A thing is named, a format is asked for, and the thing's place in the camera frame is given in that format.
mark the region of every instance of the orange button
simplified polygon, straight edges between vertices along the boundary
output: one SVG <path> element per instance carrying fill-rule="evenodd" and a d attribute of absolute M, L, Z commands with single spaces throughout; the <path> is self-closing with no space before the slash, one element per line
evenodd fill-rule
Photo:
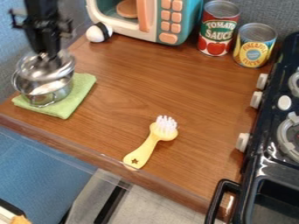
<path fill-rule="evenodd" d="M 168 32 L 170 30 L 170 23 L 168 23 L 168 22 L 162 22 L 161 23 L 161 29 L 163 31 Z"/>
<path fill-rule="evenodd" d="M 181 11 L 183 9 L 183 2 L 175 0 L 172 2 L 172 9 L 174 11 Z"/>
<path fill-rule="evenodd" d="M 170 9 L 170 6 L 171 6 L 171 0 L 162 0 L 162 8 L 168 10 Z"/>
<path fill-rule="evenodd" d="M 171 31 L 174 33 L 180 33 L 181 32 L 181 25 L 180 24 L 172 24 L 171 25 Z"/>
<path fill-rule="evenodd" d="M 173 12 L 171 14 L 171 20 L 175 23 L 180 23 L 182 21 L 182 13 Z"/>
<path fill-rule="evenodd" d="M 170 33 L 167 33 L 167 32 L 163 32 L 160 34 L 159 36 L 160 40 L 164 43 L 168 43 L 168 44 L 171 44 L 171 45 L 174 45 L 177 43 L 177 35 L 175 34 L 170 34 Z"/>
<path fill-rule="evenodd" d="M 170 12 L 167 10 L 161 11 L 161 18 L 163 20 L 170 20 Z"/>

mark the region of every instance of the microwave door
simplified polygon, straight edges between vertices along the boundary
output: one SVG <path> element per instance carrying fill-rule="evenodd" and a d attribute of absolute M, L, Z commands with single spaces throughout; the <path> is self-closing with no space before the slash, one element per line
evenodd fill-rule
<path fill-rule="evenodd" d="M 158 1 L 136 0 L 137 18 L 126 18 L 117 13 L 117 5 L 121 1 L 87 0 L 88 15 L 95 24 L 102 22 L 110 25 L 116 33 L 156 42 Z"/>

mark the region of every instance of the brush handle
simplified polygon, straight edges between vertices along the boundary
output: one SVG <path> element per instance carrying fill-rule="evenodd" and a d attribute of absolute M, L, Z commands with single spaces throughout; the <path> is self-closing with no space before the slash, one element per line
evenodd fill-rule
<path fill-rule="evenodd" d="M 139 148 L 125 156 L 122 162 L 136 169 L 142 168 L 148 162 L 159 140 L 156 136 L 149 134 L 145 142 Z"/>

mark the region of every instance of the toy can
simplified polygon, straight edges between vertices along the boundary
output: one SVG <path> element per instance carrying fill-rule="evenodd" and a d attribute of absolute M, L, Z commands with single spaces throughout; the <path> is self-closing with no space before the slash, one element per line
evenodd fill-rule
<path fill-rule="evenodd" d="M 224 0 L 206 3 L 198 38 L 199 51 L 210 56 L 228 53 L 239 18 L 240 9 L 234 3 Z"/>
<path fill-rule="evenodd" d="M 244 24 L 239 29 L 233 58 L 244 67 L 262 67 L 270 58 L 276 39 L 276 31 L 266 24 Z"/>

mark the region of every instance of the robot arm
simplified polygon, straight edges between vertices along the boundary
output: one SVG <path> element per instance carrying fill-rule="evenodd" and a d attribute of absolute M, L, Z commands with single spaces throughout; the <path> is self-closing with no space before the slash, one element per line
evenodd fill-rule
<path fill-rule="evenodd" d="M 10 10 L 14 28 L 24 29 L 33 51 L 43 54 L 49 60 L 56 60 L 60 51 L 60 35 L 71 36 L 72 20 L 62 19 L 59 14 L 58 0 L 24 0 L 27 15 Z M 25 20 L 18 24 L 16 16 Z"/>

